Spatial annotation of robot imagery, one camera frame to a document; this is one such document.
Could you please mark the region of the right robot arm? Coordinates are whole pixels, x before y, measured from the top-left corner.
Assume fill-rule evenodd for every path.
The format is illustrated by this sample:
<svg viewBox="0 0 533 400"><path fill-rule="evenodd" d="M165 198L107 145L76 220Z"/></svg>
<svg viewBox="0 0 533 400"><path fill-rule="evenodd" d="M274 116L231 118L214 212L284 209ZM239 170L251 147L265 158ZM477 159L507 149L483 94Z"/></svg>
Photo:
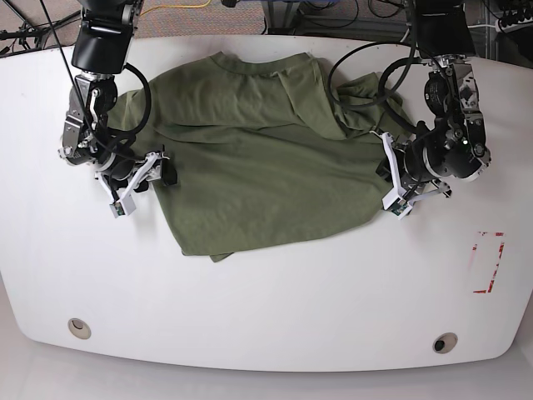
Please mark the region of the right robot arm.
<svg viewBox="0 0 533 400"><path fill-rule="evenodd" d="M132 38L141 16L141 1L83 1L81 26L71 66L80 73L72 78L69 109L58 149L71 166L91 163L113 206L123 206L128 194L141 193L151 181L166 186L177 183L176 169L163 150L138 156L132 145L147 125L152 92L144 75L127 63ZM142 83L145 100L140 122L128 130L111 128L108 114L118 99L116 75L133 73Z"/></svg>

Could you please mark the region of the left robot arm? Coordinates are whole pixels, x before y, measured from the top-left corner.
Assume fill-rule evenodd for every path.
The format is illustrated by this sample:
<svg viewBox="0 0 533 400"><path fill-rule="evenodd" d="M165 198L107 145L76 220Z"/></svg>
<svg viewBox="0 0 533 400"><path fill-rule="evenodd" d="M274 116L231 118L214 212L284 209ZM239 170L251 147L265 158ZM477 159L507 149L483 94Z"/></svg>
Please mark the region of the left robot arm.
<svg viewBox="0 0 533 400"><path fill-rule="evenodd" d="M469 58L476 51L462 1L406 1L409 39L407 57L392 63L381 75L377 95L366 105L351 105L328 89L336 105L349 111L381 105L391 119L410 134L404 142L379 133L385 159L376 172L392 185L382 199L385 210L407 213L415 203L442 194L450 197L446 178L476 180L491 164L479 89ZM434 127L408 122L389 101L414 65L431 68L424 86L426 106Z"/></svg>

